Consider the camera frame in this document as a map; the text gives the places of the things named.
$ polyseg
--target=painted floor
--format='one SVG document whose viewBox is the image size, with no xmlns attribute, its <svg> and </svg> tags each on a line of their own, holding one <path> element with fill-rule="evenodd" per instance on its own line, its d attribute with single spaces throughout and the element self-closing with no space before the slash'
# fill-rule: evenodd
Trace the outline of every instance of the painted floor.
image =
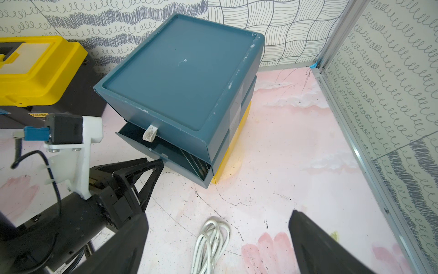
<svg viewBox="0 0 438 274">
<path fill-rule="evenodd" d="M 204 189 L 163 171 L 146 210 L 150 229 L 139 273 L 189 273 L 197 235 L 216 217 L 230 225 L 231 240 L 215 273 L 297 274 L 287 227 L 293 209 L 376 273 L 411 273 L 310 70 L 257 75 L 248 120 L 219 183 Z M 111 107 L 103 123 L 90 166 L 144 156 L 114 134 L 124 120 Z M 54 204 L 55 195 L 38 157 L 9 168 L 10 133 L 0 131 L 0 210 L 19 225 Z M 23 153 L 34 149 L 42 142 L 25 142 Z M 93 242 L 99 247 L 111 235 L 105 229 Z"/>
</svg>

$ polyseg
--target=coiled white cable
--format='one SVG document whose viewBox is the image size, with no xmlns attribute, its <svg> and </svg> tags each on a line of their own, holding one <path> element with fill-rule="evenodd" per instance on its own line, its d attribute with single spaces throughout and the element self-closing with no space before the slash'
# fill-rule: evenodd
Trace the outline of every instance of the coiled white cable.
<svg viewBox="0 0 438 274">
<path fill-rule="evenodd" d="M 226 230 L 225 241 L 220 228 Z M 211 274 L 229 241 L 230 228 L 226 224 L 212 219 L 206 221 L 194 247 L 190 274 Z"/>
</svg>

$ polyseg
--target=wall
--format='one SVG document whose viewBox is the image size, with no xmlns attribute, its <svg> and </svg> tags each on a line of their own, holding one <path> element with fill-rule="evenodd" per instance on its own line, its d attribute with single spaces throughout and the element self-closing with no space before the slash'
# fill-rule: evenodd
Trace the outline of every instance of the wall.
<svg viewBox="0 0 438 274">
<path fill-rule="evenodd" d="M 325 74 L 438 273 L 438 1 L 372 0 Z"/>
<path fill-rule="evenodd" d="M 261 66 L 316 61 L 349 0 L 0 0 L 0 37 L 79 41 L 107 73 L 179 12 L 263 33 Z"/>
</svg>

